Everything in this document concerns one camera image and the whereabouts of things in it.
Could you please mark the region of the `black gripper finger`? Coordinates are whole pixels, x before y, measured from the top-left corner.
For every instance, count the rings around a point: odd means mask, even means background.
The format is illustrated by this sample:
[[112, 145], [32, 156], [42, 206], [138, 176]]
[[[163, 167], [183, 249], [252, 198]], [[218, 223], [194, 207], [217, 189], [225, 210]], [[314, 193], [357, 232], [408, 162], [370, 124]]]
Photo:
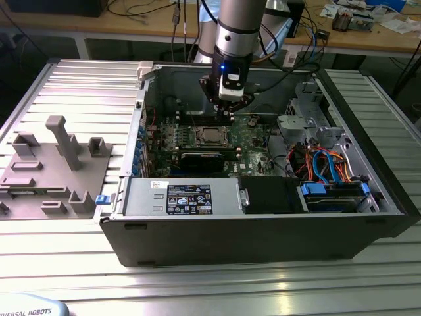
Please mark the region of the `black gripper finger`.
[[202, 88], [207, 100], [216, 107], [216, 118], [221, 119], [225, 116], [224, 104], [218, 96], [218, 88], [214, 85], [209, 75], [204, 75], [199, 79], [199, 85]]
[[237, 112], [248, 105], [250, 105], [254, 101], [253, 94], [245, 94], [239, 101], [229, 101], [228, 102], [228, 112], [229, 117], [233, 116], [234, 112]]

